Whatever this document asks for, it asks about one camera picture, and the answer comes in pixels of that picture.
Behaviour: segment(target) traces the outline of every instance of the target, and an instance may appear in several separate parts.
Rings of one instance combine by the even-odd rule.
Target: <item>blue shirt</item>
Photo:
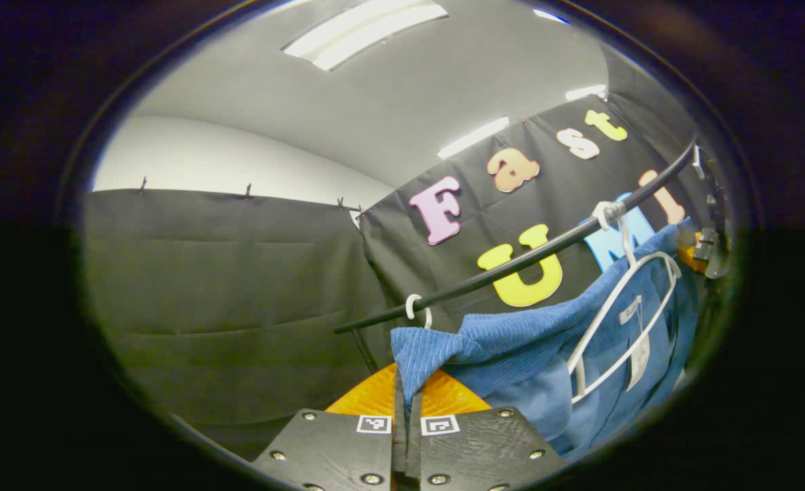
[[[691,245],[692,222],[664,227],[635,250],[635,256],[666,252],[677,257]],[[650,357],[627,391],[627,361],[598,388],[571,404],[576,383],[565,361],[596,312],[629,270],[615,261],[578,298],[510,314],[470,314],[458,333],[421,327],[391,332],[393,356],[402,376],[406,404],[439,367],[491,405],[514,405],[565,459],[574,459],[632,422],[645,407],[672,391],[693,344],[697,293],[694,271],[679,263],[672,298],[649,333]],[[639,337],[669,287],[663,261],[650,261],[624,287],[585,352],[587,385],[596,380]],[[642,297],[642,309],[621,323],[620,313]]]

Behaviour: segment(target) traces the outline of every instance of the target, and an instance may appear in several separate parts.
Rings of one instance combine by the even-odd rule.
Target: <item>bolt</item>
[[[367,475],[364,475],[361,479],[363,480],[363,482],[367,484],[380,484],[384,482],[384,478],[377,475],[376,473],[368,473]]]

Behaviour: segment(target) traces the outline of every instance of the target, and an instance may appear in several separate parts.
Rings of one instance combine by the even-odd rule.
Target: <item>clothing tag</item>
[[[639,333],[641,333],[644,329],[642,327],[642,319],[641,319],[641,295],[636,295],[633,303],[629,304],[623,312],[620,313],[620,324],[626,324],[632,319],[634,314],[638,314],[639,317]],[[627,386],[626,390],[632,389],[636,383],[641,380],[641,376],[645,374],[645,368],[648,367],[648,359],[651,358],[651,336],[645,336],[645,339],[642,339],[639,343],[639,347],[633,350],[633,353],[630,354],[629,357],[629,364],[630,364],[630,377],[629,377],[629,386]]]

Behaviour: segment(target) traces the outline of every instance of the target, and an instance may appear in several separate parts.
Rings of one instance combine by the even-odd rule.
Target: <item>black fabric backdrop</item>
[[[689,136],[688,140],[667,138],[666,134],[673,133],[666,130],[664,118],[638,106],[635,111],[621,113],[627,106],[634,104],[618,98],[607,105],[590,95],[549,109],[456,153],[372,205],[361,220],[361,232],[365,253],[389,304],[403,304],[411,293],[429,295],[481,273],[478,258],[501,243],[509,243],[514,248],[512,258],[517,257],[529,251],[518,242],[524,230],[546,224],[548,240],[553,239],[586,220],[597,202],[613,201],[638,188],[639,178],[646,171],[664,170],[682,152]],[[626,140],[616,142],[595,125],[585,124],[589,109],[607,113],[615,127],[623,125]],[[579,130],[583,137],[595,142],[601,151],[599,155],[589,160],[574,156],[557,140],[557,131],[565,128]],[[651,140],[660,143],[665,156],[652,146]],[[540,165],[536,177],[511,193],[496,189],[493,176],[486,171],[489,159],[508,147],[521,150]],[[427,243],[427,227],[420,211],[409,205],[408,200],[445,176],[453,176],[461,184],[461,189],[454,192],[461,212],[458,217],[450,217],[461,224],[461,230],[434,246]],[[704,204],[702,186],[691,166],[666,186],[695,224],[703,222],[704,211],[702,206],[693,205],[691,196]],[[666,226],[666,214],[655,198],[647,199],[639,209],[654,230]],[[601,274],[584,242],[558,252],[557,256],[563,268],[560,286],[553,295],[529,308],[575,298]],[[525,283],[537,282],[542,278],[541,267],[531,265],[520,276]],[[484,286],[433,306],[433,327],[456,332],[464,314],[515,310],[519,308],[502,302],[492,285]],[[423,314],[418,314],[414,321],[403,318],[396,320],[396,325],[422,325],[423,321]]]
[[[91,309],[144,393],[254,459],[290,416],[369,375],[352,333],[386,308],[348,211],[208,192],[94,192]],[[366,329],[380,366],[387,326]]]

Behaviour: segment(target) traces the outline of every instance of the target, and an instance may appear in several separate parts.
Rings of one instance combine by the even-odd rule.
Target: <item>ceiling light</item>
[[[446,15],[431,0],[371,0],[328,19],[283,51],[331,70],[390,34]]]
[[[599,97],[602,97],[602,99],[605,99],[605,84],[570,90],[566,93],[566,100],[581,99],[583,96],[590,95],[591,93],[595,93]]]
[[[482,127],[478,128],[472,133],[467,134],[467,136],[464,136],[461,139],[456,140],[456,142],[451,143],[445,148],[439,150],[438,156],[440,156],[440,158],[445,160],[449,158],[449,156],[455,155],[455,153],[460,152],[462,149],[467,149],[468,147],[476,144],[477,142],[480,142],[484,138],[491,136],[493,133],[504,130],[507,127],[508,127],[508,116],[502,116],[498,120],[483,125]]]
[[[557,22],[561,22],[563,24],[568,24],[567,20],[565,20],[563,18],[558,18],[558,16],[555,16],[554,14],[549,14],[548,12],[545,12],[544,10],[533,9],[532,11],[536,12],[536,15],[540,16],[540,18],[548,18],[548,19],[551,19],[551,20],[556,20]]]

